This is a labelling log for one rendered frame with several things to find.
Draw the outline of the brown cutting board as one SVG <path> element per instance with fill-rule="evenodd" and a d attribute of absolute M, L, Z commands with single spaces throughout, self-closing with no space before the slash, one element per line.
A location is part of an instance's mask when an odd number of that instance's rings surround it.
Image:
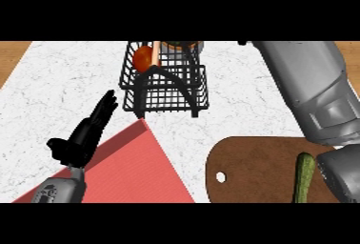
<path fill-rule="evenodd" d="M 303 137 L 231 136 L 213 146 L 205 163 L 205 187 L 212 203 L 289 203 L 295 160 L 333 151 Z"/>

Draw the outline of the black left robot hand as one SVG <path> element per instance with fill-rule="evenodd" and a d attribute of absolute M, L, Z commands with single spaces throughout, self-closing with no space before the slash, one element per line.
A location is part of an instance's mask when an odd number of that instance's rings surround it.
<path fill-rule="evenodd" d="M 51 157 L 60 161 L 61 165 L 82 168 L 89 162 L 103 135 L 104 126 L 116 107 L 117 103 L 113 90 L 109 90 L 89 116 L 79 121 L 69 139 L 50 138 L 47 140 L 45 145 L 51 150 Z"/>

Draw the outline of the pale orange stick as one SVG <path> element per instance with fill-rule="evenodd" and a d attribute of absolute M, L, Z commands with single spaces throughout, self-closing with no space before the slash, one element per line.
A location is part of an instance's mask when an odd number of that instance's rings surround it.
<path fill-rule="evenodd" d="M 153 41 L 151 45 L 151 63 L 150 66 L 160 66 L 160 59 L 159 59 L 159 53 L 160 53 L 160 41 Z"/>

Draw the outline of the green cucumber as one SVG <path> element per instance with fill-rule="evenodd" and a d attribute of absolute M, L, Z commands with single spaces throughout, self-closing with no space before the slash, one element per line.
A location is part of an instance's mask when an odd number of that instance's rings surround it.
<path fill-rule="evenodd" d="M 314 157 L 306 153 L 300 152 L 296 156 L 295 162 L 295 183 L 293 183 L 293 203 L 305 203 L 308 188 L 312 181 L 312 175 L 315 171 L 315 160 Z"/>

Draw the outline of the red placemat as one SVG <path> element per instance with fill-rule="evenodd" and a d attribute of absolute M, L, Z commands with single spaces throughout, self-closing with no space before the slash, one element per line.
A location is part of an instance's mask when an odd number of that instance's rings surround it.
<path fill-rule="evenodd" d="M 194 202 L 143 119 L 98 146 L 84 179 L 84 203 Z"/>

